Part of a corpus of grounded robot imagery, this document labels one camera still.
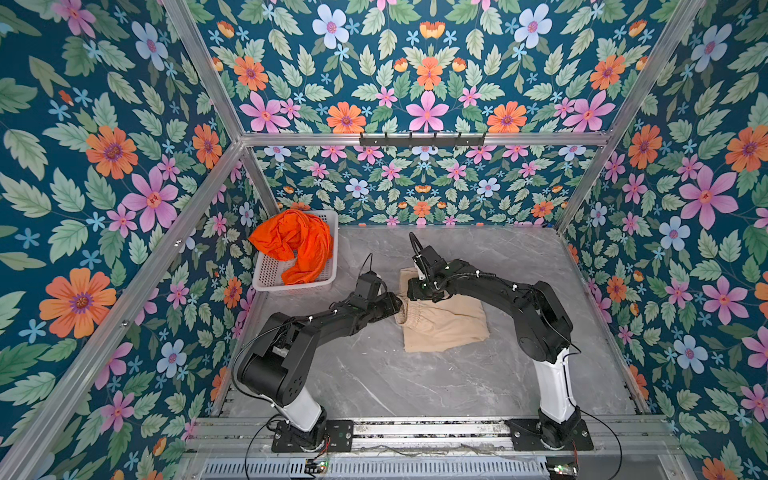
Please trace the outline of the beige drawstring shorts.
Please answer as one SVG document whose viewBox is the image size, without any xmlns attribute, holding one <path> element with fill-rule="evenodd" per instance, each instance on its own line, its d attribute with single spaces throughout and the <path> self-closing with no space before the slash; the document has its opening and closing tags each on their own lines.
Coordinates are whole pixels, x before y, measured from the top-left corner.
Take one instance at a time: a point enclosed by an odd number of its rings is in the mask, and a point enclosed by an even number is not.
<svg viewBox="0 0 768 480">
<path fill-rule="evenodd" d="M 403 305 L 395 321 L 403 331 L 406 352 L 444 352 L 490 337 L 481 301 L 461 295 L 437 303 L 409 300 L 407 289 L 411 279 L 418 279 L 414 267 L 400 271 L 398 296 Z"/>
</svg>

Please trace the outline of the orange shorts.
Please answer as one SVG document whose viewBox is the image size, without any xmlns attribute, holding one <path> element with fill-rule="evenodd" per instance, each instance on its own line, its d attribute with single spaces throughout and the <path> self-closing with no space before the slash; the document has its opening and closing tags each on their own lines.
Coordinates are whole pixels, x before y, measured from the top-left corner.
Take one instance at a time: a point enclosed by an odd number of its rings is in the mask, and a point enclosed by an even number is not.
<svg viewBox="0 0 768 480">
<path fill-rule="evenodd" d="M 258 226 L 249 241 L 269 258 L 295 261 L 281 274 L 285 285 L 315 282 L 333 257 L 334 240 L 329 225 L 318 216 L 296 209 L 286 210 Z"/>
</svg>

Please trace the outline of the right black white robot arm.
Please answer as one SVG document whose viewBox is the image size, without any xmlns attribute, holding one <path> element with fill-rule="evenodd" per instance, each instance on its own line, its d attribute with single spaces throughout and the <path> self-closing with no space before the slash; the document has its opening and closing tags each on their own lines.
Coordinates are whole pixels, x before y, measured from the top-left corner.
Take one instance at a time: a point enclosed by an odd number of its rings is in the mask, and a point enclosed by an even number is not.
<svg viewBox="0 0 768 480">
<path fill-rule="evenodd" d="M 453 261 L 407 283 L 407 297 L 438 303 L 467 296 L 495 307 L 514 321 L 520 349 L 534 363 L 538 387 L 538 437 L 548 448 L 568 446 L 577 435 L 581 410 L 573 398 L 569 355 L 573 323 L 546 282 L 525 284 Z"/>
</svg>

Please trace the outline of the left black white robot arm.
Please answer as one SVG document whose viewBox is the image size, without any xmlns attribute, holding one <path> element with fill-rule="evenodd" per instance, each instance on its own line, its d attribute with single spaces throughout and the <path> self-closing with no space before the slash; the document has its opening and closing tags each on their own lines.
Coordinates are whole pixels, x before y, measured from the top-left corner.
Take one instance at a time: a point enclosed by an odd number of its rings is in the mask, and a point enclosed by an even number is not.
<svg viewBox="0 0 768 480">
<path fill-rule="evenodd" d="M 325 311 L 306 316 L 272 314 L 238 360 L 236 385 L 265 399 L 302 433 L 324 422 L 324 408 L 306 389 L 319 347 L 356 335 L 371 323 L 399 313 L 403 302 L 393 292 L 364 297 L 351 294 Z"/>
</svg>

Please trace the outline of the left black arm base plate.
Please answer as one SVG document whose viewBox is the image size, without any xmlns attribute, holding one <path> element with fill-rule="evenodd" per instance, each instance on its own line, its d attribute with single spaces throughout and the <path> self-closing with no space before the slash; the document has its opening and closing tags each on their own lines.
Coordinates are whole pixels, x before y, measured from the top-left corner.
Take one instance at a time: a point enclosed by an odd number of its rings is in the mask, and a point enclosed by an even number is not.
<svg viewBox="0 0 768 480">
<path fill-rule="evenodd" d="M 311 431 L 303 432 L 287 422 L 278 424 L 273 436 L 273 453 L 321 453 L 352 450 L 354 422 L 351 420 L 324 420 Z"/>
</svg>

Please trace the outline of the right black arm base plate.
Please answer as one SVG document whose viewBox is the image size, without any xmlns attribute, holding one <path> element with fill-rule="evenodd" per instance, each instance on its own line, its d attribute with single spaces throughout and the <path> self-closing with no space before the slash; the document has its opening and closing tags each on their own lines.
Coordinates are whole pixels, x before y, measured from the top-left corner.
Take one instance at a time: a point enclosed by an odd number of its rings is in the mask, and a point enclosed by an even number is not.
<svg viewBox="0 0 768 480">
<path fill-rule="evenodd" d="M 569 425 L 568 429 L 560 426 L 544 428 L 538 418 L 508 419 L 510 439 L 515 451 L 594 451 L 590 431 L 586 422 Z"/>
</svg>

